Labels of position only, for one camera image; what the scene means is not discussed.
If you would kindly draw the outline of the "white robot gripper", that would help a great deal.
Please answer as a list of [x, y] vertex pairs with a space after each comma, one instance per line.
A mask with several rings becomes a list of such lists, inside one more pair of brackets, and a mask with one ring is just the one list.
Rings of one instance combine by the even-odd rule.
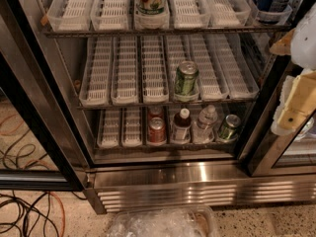
[[316, 109], [316, 3], [290, 30], [270, 47], [270, 53], [291, 55], [304, 68], [296, 77], [286, 76], [281, 87], [271, 131], [278, 136], [294, 133]]

